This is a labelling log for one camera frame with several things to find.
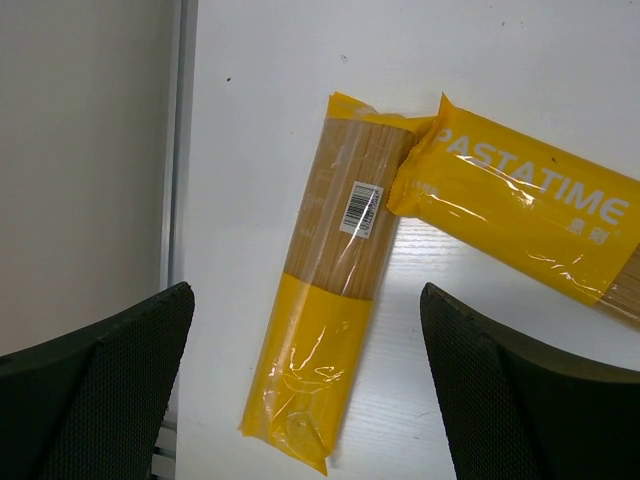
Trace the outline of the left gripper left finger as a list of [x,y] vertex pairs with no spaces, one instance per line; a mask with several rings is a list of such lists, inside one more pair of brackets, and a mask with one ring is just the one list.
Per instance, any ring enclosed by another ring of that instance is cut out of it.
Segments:
[[180,282],[2,356],[2,478],[148,478],[193,314]]

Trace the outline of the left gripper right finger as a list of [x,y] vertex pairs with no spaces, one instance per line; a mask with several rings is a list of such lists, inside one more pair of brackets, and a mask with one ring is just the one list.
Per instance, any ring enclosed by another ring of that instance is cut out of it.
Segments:
[[638,478],[638,372],[536,340],[432,283],[420,317],[457,478]]

